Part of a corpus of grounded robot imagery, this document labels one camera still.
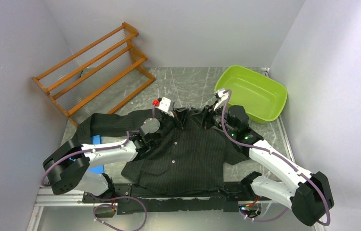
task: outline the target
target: striped shirt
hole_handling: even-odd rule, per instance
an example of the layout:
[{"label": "striped shirt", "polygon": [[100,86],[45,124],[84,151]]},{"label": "striped shirt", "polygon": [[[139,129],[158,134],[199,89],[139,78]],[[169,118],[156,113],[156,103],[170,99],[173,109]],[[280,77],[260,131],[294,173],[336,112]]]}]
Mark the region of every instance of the striped shirt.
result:
[{"label": "striped shirt", "polygon": [[[81,143],[90,143],[94,135],[125,136],[151,115],[151,110],[125,116],[93,114],[77,127],[75,136]],[[247,159],[222,131],[199,128],[187,118],[183,130],[174,128],[153,153],[127,162],[121,174],[157,194],[195,194],[223,188],[223,163],[234,165]]]}]

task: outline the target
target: green plastic basin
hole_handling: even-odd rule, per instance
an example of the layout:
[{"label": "green plastic basin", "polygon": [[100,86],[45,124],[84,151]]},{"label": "green plastic basin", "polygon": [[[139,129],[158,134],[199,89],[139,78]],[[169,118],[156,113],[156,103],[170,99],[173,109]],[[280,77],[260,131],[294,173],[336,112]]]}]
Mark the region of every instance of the green plastic basin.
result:
[{"label": "green plastic basin", "polygon": [[280,115],[287,89],[277,81],[242,66],[231,66],[221,75],[215,91],[231,89],[231,105],[241,105],[252,121],[265,124]]}]

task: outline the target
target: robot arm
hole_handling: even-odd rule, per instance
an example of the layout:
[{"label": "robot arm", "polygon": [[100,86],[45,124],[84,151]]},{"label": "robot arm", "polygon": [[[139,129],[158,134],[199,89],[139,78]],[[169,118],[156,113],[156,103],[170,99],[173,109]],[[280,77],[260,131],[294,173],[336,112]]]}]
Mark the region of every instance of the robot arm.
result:
[{"label": "robot arm", "polygon": [[[230,95],[224,89],[215,94],[215,103],[206,105],[201,112],[192,116],[192,120],[202,128],[217,127],[223,130],[235,144],[237,151],[259,162],[281,179],[281,182],[276,182],[258,172],[252,172],[241,181],[242,191],[250,197],[270,198],[290,208],[301,222],[312,226],[327,211],[316,187],[322,192],[328,208],[334,206],[327,177],[321,172],[311,173],[275,150],[249,127],[249,119],[242,106],[231,106],[225,114]],[[48,178],[53,193],[63,194],[75,189],[101,198],[112,198],[115,189],[108,175],[94,174],[87,169],[113,162],[142,159],[173,128],[183,129],[189,109],[174,109],[173,102],[167,98],[154,101],[154,105],[160,110],[161,118],[145,120],[140,130],[132,136],[128,134],[124,141],[90,145],[69,140],[62,145],[43,163],[47,172],[51,168]],[[66,159],[74,152],[80,154],[75,155],[74,159]]]},{"label": "robot arm", "polygon": [[265,166],[282,181],[276,182],[252,172],[241,181],[245,193],[285,205],[302,223],[312,226],[334,206],[328,178],[321,172],[311,173],[275,150],[249,127],[242,106],[231,106],[225,113],[229,92],[216,91],[216,102],[205,106],[195,122],[203,128],[215,126],[223,130],[238,151]]}]

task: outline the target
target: gray wall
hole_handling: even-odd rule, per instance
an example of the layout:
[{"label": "gray wall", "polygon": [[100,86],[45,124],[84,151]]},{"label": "gray wall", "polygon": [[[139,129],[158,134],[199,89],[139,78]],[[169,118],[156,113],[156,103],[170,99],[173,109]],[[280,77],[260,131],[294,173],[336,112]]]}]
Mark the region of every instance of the gray wall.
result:
[{"label": "gray wall", "polygon": [[73,51],[128,22],[148,66],[268,67],[304,0],[45,0]]},{"label": "gray wall", "polygon": [[0,231],[26,230],[66,119],[31,77],[71,55],[41,0],[0,0]]},{"label": "gray wall", "polygon": [[306,0],[271,65],[299,164],[324,172],[331,231],[361,230],[361,1]]}]

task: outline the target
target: cable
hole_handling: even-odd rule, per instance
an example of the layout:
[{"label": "cable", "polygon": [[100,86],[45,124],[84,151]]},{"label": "cable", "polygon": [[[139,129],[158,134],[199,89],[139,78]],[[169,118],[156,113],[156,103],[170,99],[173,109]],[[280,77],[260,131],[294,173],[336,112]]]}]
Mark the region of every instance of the cable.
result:
[{"label": "cable", "polygon": [[[143,208],[143,210],[144,210],[144,213],[145,213],[145,219],[143,220],[142,225],[141,225],[139,228],[137,228],[137,229],[135,229],[135,230],[133,230],[133,231],[139,231],[139,230],[141,230],[141,229],[144,227],[144,225],[145,225],[145,223],[146,223],[146,219],[147,219],[147,217],[148,217],[148,212],[146,211],[145,205],[144,205],[140,200],[138,200],[137,198],[132,197],[132,196],[119,196],[119,197],[110,198],[110,199],[102,199],[102,198],[99,198],[99,197],[94,196],[94,195],[91,194],[91,193],[89,193],[89,195],[92,196],[93,198],[97,199],[97,200],[100,200],[100,201],[112,201],[112,200],[119,200],[119,199],[131,199],[131,200],[134,200],[134,201],[140,203],[140,205],[142,206],[142,208]],[[117,230],[117,231],[124,231],[124,230],[121,230],[121,229],[119,229],[119,228],[116,228],[116,227],[108,224],[107,222],[104,222],[103,220],[101,220],[101,219],[99,219],[99,218],[97,217],[97,215],[95,214],[95,212],[96,212],[96,210],[97,210],[98,208],[101,208],[101,207],[114,208],[115,206],[114,206],[114,205],[110,205],[110,204],[101,204],[101,205],[95,207],[94,210],[93,210],[94,221],[98,221],[99,223],[101,223],[101,224],[103,224],[103,225],[105,225],[105,226],[107,226],[107,227],[110,227],[111,229],[114,229],[114,230]]]},{"label": "cable", "polygon": [[259,196],[256,196],[256,198],[254,199],[254,201],[253,201],[253,203],[251,203],[251,204],[247,204],[247,205],[245,205],[246,207],[251,207],[251,206],[253,206],[255,203],[257,203],[257,201],[259,200]]},{"label": "cable", "polygon": [[[71,154],[68,154],[68,155],[64,156],[63,158],[61,158],[60,160],[58,160],[58,161],[56,161],[54,164],[52,164],[52,165],[46,170],[46,172],[44,173],[43,177],[41,178],[40,184],[41,184],[42,186],[46,186],[46,187],[47,187],[47,186],[50,186],[50,184],[45,184],[45,183],[44,183],[44,180],[45,180],[46,176],[49,174],[49,172],[50,172],[51,170],[53,170],[54,167],[56,167],[58,164],[60,164],[61,162],[65,161],[66,159],[71,158],[72,156],[75,156],[75,155],[78,155],[78,154],[82,154],[82,153],[86,153],[86,152],[104,151],[104,150],[110,150],[110,149],[115,149],[115,148],[122,148],[122,147],[124,147],[124,146],[129,142],[129,133],[130,133],[130,132],[139,132],[139,131],[138,131],[138,130],[135,130],[135,131],[127,131],[127,139],[126,139],[122,144],[119,144],[119,145],[116,145],[116,146],[111,146],[111,147],[96,148],[96,149],[94,149],[94,150],[93,150],[93,149],[81,150],[81,151],[73,152],[73,153],[71,153]],[[145,225],[145,223],[146,223],[147,216],[148,216],[148,212],[146,211],[145,205],[144,205],[140,200],[138,200],[137,198],[131,197],[131,196],[119,196],[119,197],[114,197],[114,198],[110,198],[110,199],[102,199],[102,198],[99,198],[99,197],[93,195],[92,193],[89,193],[89,195],[92,196],[92,197],[94,197],[94,198],[97,199],[97,200],[100,200],[100,201],[115,201],[115,200],[119,200],[119,199],[131,199],[131,200],[135,200],[136,202],[140,203],[140,205],[143,207],[143,210],[144,210],[144,212],[145,212],[145,219],[144,219],[142,225],[141,225],[139,228],[137,228],[137,229],[135,229],[135,230],[133,230],[133,231],[139,231],[140,229],[142,229],[142,228],[144,227],[144,225]],[[101,224],[103,224],[103,225],[106,225],[106,226],[110,227],[111,229],[114,229],[114,230],[117,230],[117,231],[124,231],[124,230],[120,230],[120,229],[118,229],[118,228],[116,228],[116,227],[114,227],[114,226],[112,226],[112,225],[104,222],[103,220],[97,218],[95,212],[96,212],[96,210],[97,210],[98,208],[100,208],[100,207],[115,208],[114,205],[110,205],[110,204],[101,204],[101,205],[95,207],[94,210],[93,210],[94,220],[98,221],[99,223],[101,223]]]},{"label": "cable", "polygon": [[275,221],[277,219],[279,219],[280,217],[282,217],[287,211],[289,210],[289,208],[285,208],[283,212],[281,212],[278,216],[274,217],[274,218],[271,218],[271,219],[267,219],[267,220],[258,220],[258,219],[253,219],[252,218],[252,221],[253,222],[271,222],[271,221]]},{"label": "cable", "polygon": [[240,190],[240,191],[238,191],[238,192],[229,192],[229,191],[224,190],[224,189],[222,189],[222,188],[220,188],[219,190],[222,190],[222,191],[225,192],[225,193],[241,193],[241,192],[243,192],[243,190]]},{"label": "cable", "polygon": [[46,176],[49,174],[50,171],[53,170],[54,167],[56,167],[57,165],[59,165],[61,162],[65,161],[66,159],[72,157],[72,156],[75,156],[75,155],[78,155],[78,154],[83,154],[83,153],[88,153],[88,152],[93,152],[93,151],[104,151],[104,150],[110,150],[110,149],[115,149],[115,148],[122,148],[124,147],[128,142],[129,142],[129,133],[130,132],[139,132],[139,131],[127,131],[127,139],[122,143],[122,144],[119,144],[119,145],[116,145],[116,146],[112,146],[112,147],[103,147],[103,148],[95,148],[94,150],[93,149],[86,149],[86,150],[80,150],[80,151],[77,151],[77,152],[73,152],[73,153],[70,153],[66,156],[63,156],[60,160],[56,161],[56,163],[52,164],[44,173],[43,177],[41,178],[40,180],[40,184],[44,187],[48,187],[50,186],[50,184],[46,184],[44,183],[44,180],[46,179]]},{"label": "cable", "polygon": [[[229,100],[230,100],[230,98],[232,96],[232,90],[228,89],[228,90],[225,90],[223,93],[227,93],[227,92],[229,92],[229,95],[227,96],[226,103],[224,104],[223,110],[221,112],[221,127],[222,127],[223,132],[226,135],[226,137],[229,138],[229,140],[231,140],[233,143],[236,143],[236,144],[238,144],[240,146],[247,147],[247,148],[256,148],[256,149],[260,149],[260,150],[266,151],[268,153],[271,153],[274,156],[276,156],[276,157],[282,159],[284,162],[286,162],[294,171],[298,171],[298,168],[296,168],[293,164],[291,164],[288,160],[286,160],[284,157],[280,156],[279,154],[277,154],[275,152],[270,152],[270,150],[268,150],[267,148],[258,147],[258,146],[238,142],[238,141],[234,140],[232,137],[230,137],[230,135],[226,131],[226,127],[224,125],[224,116],[226,115],[226,105],[228,105]],[[305,176],[303,173],[301,173],[300,175],[317,191],[318,195],[321,197],[323,206],[325,208],[326,222],[322,222],[322,221],[319,221],[319,220],[317,222],[320,223],[321,225],[328,226],[331,223],[331,214],[329,212],[328,203],[327,203],[323,193],[318,188],[318,186],[316,186],[315,183],[312,182],[307,176]],[[284,210],[280,215],[276,216],[275,218],[272,218],[272,219],[269,219],[269,220],[254,220],[254,221],[256,221],[256,222],[265,222],[265,221],[276,220],[276,219],[280,218],[286,212],[286,210]]]},{"label": "cable", "polygon": [[244,219],[250,218],[250,219],[254,219],[258,217],[258,214],[255,210],[243,210],[240,211],[240,214],[244,217]]},{"label": "cable", "polygon": [[[93,194],[92,194],[93,195]],[[93,195],[94,196],[94,195]],[[114,194],[114,198],[116,198],[116,194]],[[115,199],[112,200],[111,205],[114,205]],[[114,207],[112,208],[114,211],[116,210]]]},{"label": "cable", "polygon": [[152,118],[155,118],[155,105],[152,104]]},{"label": "cable", "polygon": [[272,205],[272,202],[269,201],[266,209],[263,210],[263,203],[261,203],[261,216],[262,216],[262,217],[266,215],[266,213],[267,213],[267,211],[269,210],[269,208],[271,207],[271,205]]}]

